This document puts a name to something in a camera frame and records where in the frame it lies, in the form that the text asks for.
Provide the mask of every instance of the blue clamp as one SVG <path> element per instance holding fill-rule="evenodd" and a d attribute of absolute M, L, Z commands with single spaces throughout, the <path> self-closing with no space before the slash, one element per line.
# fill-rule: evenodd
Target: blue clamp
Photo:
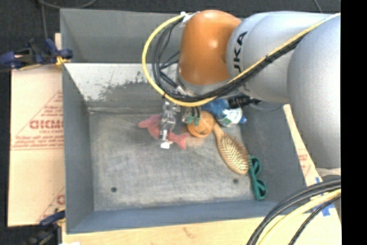
<path fill-rule="evenodd" d="M 70 60 L 73 57 L 71 49 L 57 49 L 55 43 L 51 39 L 45 41 L 46 49 L 41 50 L 34 40 L 30 40 L 26 47 L 9 51 L 0 56 L 0 63 L 11 69 L 21 69 L 32 65 L 55 64 L 58 58 Z"/>

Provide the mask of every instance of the gray bin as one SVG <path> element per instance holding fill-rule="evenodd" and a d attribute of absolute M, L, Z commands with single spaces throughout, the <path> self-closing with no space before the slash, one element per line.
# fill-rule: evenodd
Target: gray bin
<path fill-rule="evenodd" d="M 249 176 L 228 169 L 214 135 L 190 137 L 182 150 L 161 149 L 138 122 L 159 114 L 162 98 L 142 74 L 143 43 L 168 14 L 61 10 L 62 46 L 75 58 L 65 64 L 64 146 L 67 232 L 265 216 L 304 187 L 284 111 L 245 108 L 247 123 L 226 128 L 263 166 L 268 186 L 257 201 Z M 171 50 L 179 48 L 178 28 Z M 178 123 L 176 134 L 186 131 Z"/>

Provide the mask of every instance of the black cable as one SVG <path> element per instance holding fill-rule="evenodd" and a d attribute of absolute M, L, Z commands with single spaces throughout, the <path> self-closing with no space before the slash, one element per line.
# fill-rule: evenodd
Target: black cable
<path fill-rule="evenodd" d="M 341 197 L 341 195 L 336 195 L 334 198 L 330 199 L 329 201 L 323 203 L 320 205 L 315 211 L 308 216 L 308 218 L 301 224 L 299 229 L 297 230 L 296 234 L 293 236 L 292 240 L 289 242 L 288 245 L 294 245 L 294 243 L 297 241 L 303 230 L 307 227 L 307 225 L 316 217 L 317 214 L 320 213 L 321 210 L 328 207 L 331 203 L 335 202 Z"/>
<path fill-rule="evenodd" d="M 302 201 L 309 199 L 310 197 L 314 197 L 316 195 L 320 195 L 326 192 L 331 192 L 336 189 L 340 189 L 340 187 L 341 187 L 341 180 L 324 181 L 309 186 L 305 189 L 299 190 L 294 194 L 292 194 L 291 196 L 288 196 L 278 205 L 276 205 L 272 210 L 270 210 L 270 212 L 266 215 L 263 221 L 254 230 L 247 245 L 255 245 L 257 240 L 260 238 L 261 233 L 266 228 L 266 226 L 283 211 L 293 207 L 296 204 L 299 204 Z"/>

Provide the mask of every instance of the orange toy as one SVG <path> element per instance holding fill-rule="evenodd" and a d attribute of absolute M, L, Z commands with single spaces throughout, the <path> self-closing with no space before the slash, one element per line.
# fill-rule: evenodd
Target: orange toy
<path fill-rule="evenodd" d="M 199 125 L 195 126 L 194 124 L 189 124 L 188 130 L 192 136 L 205 138 L 213 131 L 215 124 L 216 121 L 213 115 L 203 110 L 200 114 Z"/>

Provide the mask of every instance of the pink toy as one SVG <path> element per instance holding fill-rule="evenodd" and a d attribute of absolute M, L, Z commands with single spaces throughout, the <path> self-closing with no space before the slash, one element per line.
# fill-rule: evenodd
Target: pink toy
<path fill-rule="evenodd" d="M 138 123 L 138 127 L 140 128 L 148 128 L 149 133 L 152 135 L 154 139 L 158 139 L 159 136 L 159 124 L 161 122 L 161 116 L 159 114 L 152 115 L 150 118 L 141 121 Z M 171 142 L 177 143 L 177 145 L 186 149 L 185 139 L 190 136 L 190 133 L 183 133 L 181 135 L 176 135 L 173 132 L 169 132 L 168 140 Z"/>

